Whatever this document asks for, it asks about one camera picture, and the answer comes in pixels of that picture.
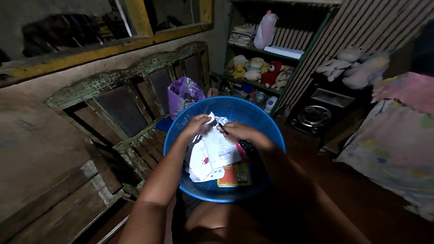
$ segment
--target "book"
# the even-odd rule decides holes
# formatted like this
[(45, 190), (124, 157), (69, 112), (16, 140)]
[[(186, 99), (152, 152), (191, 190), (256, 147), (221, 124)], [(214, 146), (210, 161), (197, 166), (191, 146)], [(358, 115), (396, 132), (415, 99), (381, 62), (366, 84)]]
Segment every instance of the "book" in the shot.
[(236, 162), (224, 166), (224, 177), (217, 179), (218, 187), (239, 187), (252, 185), (250, 165), (244, 162)]

